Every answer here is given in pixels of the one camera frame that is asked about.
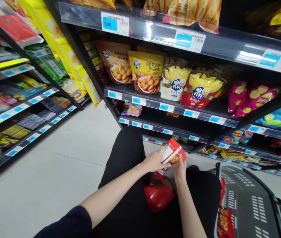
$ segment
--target black pants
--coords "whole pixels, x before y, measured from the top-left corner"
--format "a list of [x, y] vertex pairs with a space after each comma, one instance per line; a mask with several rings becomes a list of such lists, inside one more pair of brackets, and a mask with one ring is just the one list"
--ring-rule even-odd
[[[142, 135], [136, 127], [122, 129], [107, 161], [99, 188], [135, 167], [146, 158]], [[161, 212], [147, 204], [144, 184], [151, 173], [139, 179], [105, 219], [92, 230], [92, 237], [182, 237], [178, 197]], [[214, 237], [221, 184], [210, 172], [187, 171], [187, 183], [207, 237]]]

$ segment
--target white floor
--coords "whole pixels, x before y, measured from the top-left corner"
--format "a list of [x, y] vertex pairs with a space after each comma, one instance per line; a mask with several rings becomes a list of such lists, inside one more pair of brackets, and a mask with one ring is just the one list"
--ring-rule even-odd
[[[88, 105], [0, 174], [0, 237], [33, 237], [93, 193], [119, 130], [104, 103]], [[160, 148], [144, 146], [146, 154]], [[216, 162], [188, 155], [200, 170]], [[256, 175], [281, 199], [281, 177]]]

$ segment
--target person's left hand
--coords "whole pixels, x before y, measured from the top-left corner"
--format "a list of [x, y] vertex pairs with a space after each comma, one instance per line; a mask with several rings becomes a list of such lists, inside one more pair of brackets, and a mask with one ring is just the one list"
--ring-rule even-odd
[[141, 162], [140, 164], [147, 172], [155, 172], [159, 169], [168, 168], [171, 166], [171, 164], [162, 164], [161, 158], [163, 157], [164, 149], [166, 148], [166, 145], [163, 146], [160, 150], [157, 150], [155, 152], [150, 153], [147, 158]]

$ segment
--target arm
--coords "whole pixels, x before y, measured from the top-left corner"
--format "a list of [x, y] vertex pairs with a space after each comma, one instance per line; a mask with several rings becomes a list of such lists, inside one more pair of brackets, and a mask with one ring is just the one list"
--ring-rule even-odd
[[186, 169], [187, 162], [183, 161], [182, 155], [180, 155], [179, 162], [173, 166], [173, 172], [177, 185], [183, 237], [206, 238], [207, 235], [203, 229], [189, 191]]
[[170, 164], [161, 163], [164, 149], [165, 146], [159, 151], [151, 153], [142, 163], [106, 184], [80, 203], [91, 217], [92, 228], [113, 210], [132, 185], [143, 175], [170, 167]]

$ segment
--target sleeve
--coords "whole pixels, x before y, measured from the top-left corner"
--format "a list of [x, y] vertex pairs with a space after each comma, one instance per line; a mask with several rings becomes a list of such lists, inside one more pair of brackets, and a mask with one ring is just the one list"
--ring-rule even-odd
[[59, 221], [43, 228], [34, 238], [86, 238], [91, 231], [90, 215], [82, 206], [76, 206]]

